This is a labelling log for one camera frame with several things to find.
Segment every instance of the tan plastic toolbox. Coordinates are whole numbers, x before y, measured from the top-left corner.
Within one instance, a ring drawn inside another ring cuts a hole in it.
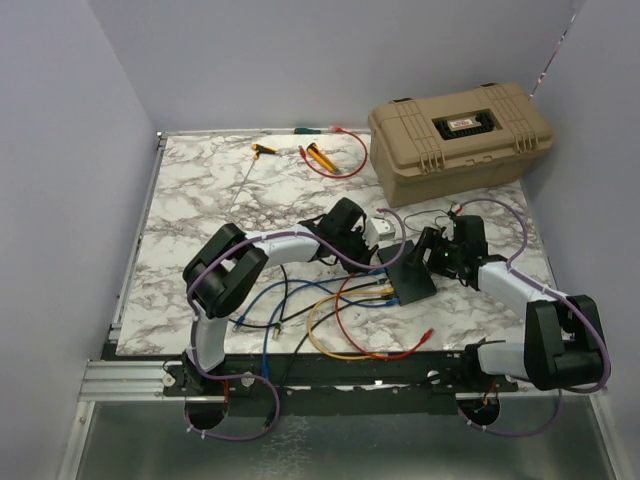
[[[371,163],[392,207],[512,182],[553,143],[516,83],[396,100],[373,109],[369,128]]]

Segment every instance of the marble table top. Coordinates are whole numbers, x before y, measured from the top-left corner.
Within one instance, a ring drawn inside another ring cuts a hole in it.
[[[362,135],[369,143],[369,135]],[[140,245],[140,252],[118,341],[119,355],[173,355],[184,350],[191,325],[191,310],[186,302],[182,270],[209,238],[227,222],[235,222],[245,231],[269,232],[290,227],[328,211],[340,198],[349,197],[365,211],[388,206],[370,163],[355,177],[346,180],[323,178],[302,161],[298,145],[312,141],[327,152],[344,171],[357,166],[362,147],[348,135],[276,135],[256,131],[243,135],[203,134],[172,136],[160,166],[151,209]],[[263,155],[253,163],[251,144],[261,143],[278,149],[278,155]],[[519,183],[476,190],[434,199],[398,209],[406,215],[422,210],[448,210],[452,202],[489,196],[500,199],[524,213],[529,223],[529,248],[516,261],[517,267],[534,278],[549,282],[550,276],[535,228],[526,209]],[[510,214],[497,205],[478,203],[465,213],[484,218],[490,253],[509,256],[521,243],[521,232]],[[433,225],[441,213],[425,213],[408,220],[417,230]],[[396,240],[399,228],[396,226]],[[408,231],[410,238],[418,233]],[[382,243],[387,246],[393,242]],[[328,267],[319,262],[287,264],[290,279],[320,280],[343,276],[339,265]],[[279,268],[264,271],[237,318],[265,286],[282,280]],[[464,288],[455,280],[433,275],[438,294],[407,306],[381,309],[353,307],[342,315],[354,339],[370,351],[398,351],[412,347],[429,328],[433,337],[422,350],[464,348],[483,338],[521,341],[523,320],[488,295]],[[329,284],[335,291],[338,284]],[[264,324],[282,300],[283,286],[275,287],[256,304],[247,323]],[[317,289],[305,289],[290,298],[286,311],[295,312],[324,297]],[[324,304],[318,317],[333,308]],[[281,334],[269,340],[269,352],[292,352],[306,332],[307,316],[284,324]],[[227,353],[262,351],[264,330],[229,324]],[[317,329],[318,339],[329,349],[351,352],[335,320]],[[315,351],[306,342],[302,352]]]

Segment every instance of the wall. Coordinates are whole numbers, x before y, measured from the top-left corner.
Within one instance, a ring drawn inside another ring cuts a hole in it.
[[[534,98],[557,144],[526,186],[558,285],[598,302],[613,411],[640,452],[640,3],[587,1]],[[634,456],[640,476],[640,459]]]
[[[492,81],[529,91],[570,0],[89,0],[164,131],[363,127],[379,104]]]
[[[1,2],[0,64],[1,476],[50,479],[106,336],[156,138],[81,0]]]

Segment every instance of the yellow cable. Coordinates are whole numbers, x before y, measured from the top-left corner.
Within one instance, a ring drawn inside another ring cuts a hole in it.
[[[387,295],[389,293],[393,293],[394,290],[393,288],[385,288],[383,290],[378,290],[378,291],[373,291],[373,290],[352,290],[350,292],[343,292],[340,294],[341,297],[346,297],[347,295]],[[338,360],[367,360],[368,358],[371,358],[367,355],[352,355],[352,356],[346,356],[346,355],[338,355],[337,353],[332,353],[330,351],[328,351],[327,349],[325,349],[322,345],[320,345],[320,342],[318,342],[316,340],[316,338],[313,336],[313,316],[316,313],[316,310],[318,309],[318,307],[320,305],[322,305],[325,302],[328,302],[329,300],[331,300],[332,298],[335,298],[337,294],[333,294],[333,295],[329,295],[327,297],[324,297],[322,300],[320,300],[318,303],[315,304],[315,306],[313,307],[313,309],[311,310],[311,312],[309,313],[309,320],[307,322],[307,333],[309,334],[309,340],[311,340],[311,343],[313,343],[313,346],[316,347],[316,349],[322,353],[324,353],[327,357],[331,357],[331,358],[336,358]]]

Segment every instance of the yellow and black handle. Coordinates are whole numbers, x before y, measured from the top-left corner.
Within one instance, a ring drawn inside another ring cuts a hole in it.
[[[312,143],[307,147],[307,153],[311,155],[316,162],[322,165],[325,169],[327,169],[331,173],[340,173],[338,167],[327,157],[324,153],[320,151],[318,145]]]
[[[258,143],[254,143],[251,145],[251,148],[256,151],[256,154],[253,156],[255,160],[260,158],[260,154],[264,153],[267,155],[275,155],[276,149],[271,147],[265,147],[264,145],[260,145]]]

